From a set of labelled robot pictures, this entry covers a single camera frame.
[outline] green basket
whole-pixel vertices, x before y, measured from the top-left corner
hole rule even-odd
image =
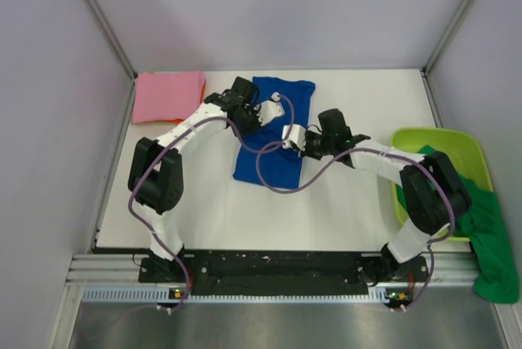
[[[435,127],[407,127],[397,130],[391,137],[391,145],[406,152],[418,152],[425,145],[430,145],[437,151],[448,155],[457,172],[468,179],[473,179],[476,185],[493,191],[488,167],[479,143],[461,131],[440,129]],[[395,184],[392,186],[393,201],[397,220],[403,225],[408,214],[397,199]],[[467,237],[451,236],[451,241],[469,241]]]

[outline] lime green bin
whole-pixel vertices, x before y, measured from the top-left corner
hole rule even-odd
[[[412,153],[416,153],[422,147],[430,145],[437,151],[448,155],[460,175],[473,179],[476,185],[483,190],[493,191],[482,149],[480,149],[476,139],[466,133],[435,127],[407,127],[399,129],[393,134],[391,145],[402,151]],[[396,216],[402,225],[408,219],[408,214],[397,199],[395,184],[393,184],[391,189],[393,190]],[[467,237],[456,236],[451,236],[449,240],[469,241]]]

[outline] blue cloth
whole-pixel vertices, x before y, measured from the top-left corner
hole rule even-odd
[[[269,99],[274,92],[287,96],[294,105],[295,124],[307,127],[310,113],[310,99],[316,89],[313,82],[287,82],[276,77],[254,77],[254,84],[259,88],[259,102]],[[282,100],[285,115],[266,125],[263,129],[247,135],[245,143],[253,149],[261,149],[267,143],[280,141],[283,126],[290,124],[290,107]],[[255,172],[255,157],[241,147],[237,155],[236,170],[233,178],[249,183],[261,184]],[[265,180],[275,188],[296,188],[299,186],[303,159],[291,149],[279,148],[261,157],[259,168]]]

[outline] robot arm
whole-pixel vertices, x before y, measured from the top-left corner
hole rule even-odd
[[[136,209],[151,223],[156,235],[176,254],[183,248],[183,242],[178,234],[175,215],[170,210],[178,204],[184,190],[183,157],[191,155],[212,135],[225,130],[228,124],[224,118],[231,120],[241,135],[247,135],[284,115],[278,94],[261,104],[256,103],[255,96],[259,96],[258,88],[252,82],[237,77],[231,89],[206,97],[193,115],[171,131],[154,141],[142,138],[136,144],[127,184],[131,191],[164,147],[187,130],[195,130],[194,125],[198,122],[212,117],[222,118],[202,124],[197,132],[188,134],[177,143],[161,159],[159,170],[153,170],[136,195]],[[153,236],[151,250],[162,258],[172,259]]]
[[[449,214],[444,202],[437,191],[431,188],[424,174],[415,166],[384,154],[408,157],[427,168],[449,198],[455,218],[466,213],[471,207],[471,198],[444,153],[434,152],[425,156],[403,152],[376,143],[366,135],[354,136],[346,125],[343,114],[337,109],[325,111],[319,114],[318,118],[322,128],[320,133],[295,125],[290,137],[284,142],[284,148],[292,148],[299,151],[302,157],[317,160],[326,155],[337,156],[355,146],[382,152],[382,155],[353,152],[339,161],[353,169],[368,170],[390,179],[405,192],[409,219],[397,235],[383,247],[383,272],[377,276],[394,276],[402,270],[405,263],[424,250],[433,236],[449,226]],[[283,130],[283,135],[288,130],[287,127]]]

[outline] gray floor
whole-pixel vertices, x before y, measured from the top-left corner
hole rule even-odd
[[[390,313],[380,304],[193,304],[172,316],[154,308],[141,309],[111,325],[133,307],[83,305],[71,348],[507,347],[493,306],[469,288],[429,289],[406,314]]]

